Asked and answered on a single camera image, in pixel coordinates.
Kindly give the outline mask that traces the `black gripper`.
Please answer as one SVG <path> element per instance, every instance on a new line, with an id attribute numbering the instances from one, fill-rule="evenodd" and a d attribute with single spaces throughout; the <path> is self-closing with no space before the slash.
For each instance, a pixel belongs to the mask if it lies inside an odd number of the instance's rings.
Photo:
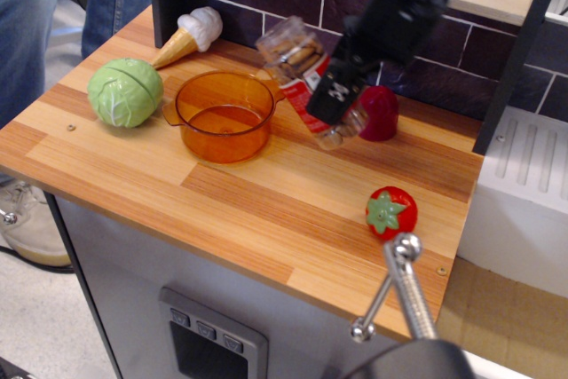
<path id="1" fill-rule="evenodd" d="M 344 32 L 306 111 L 339 123 L 358 99 L 363 75 L 383 61 L 407 64 L 430 37 L 448 0 L 370 0 L 359 16 L 344 19 Z"/>

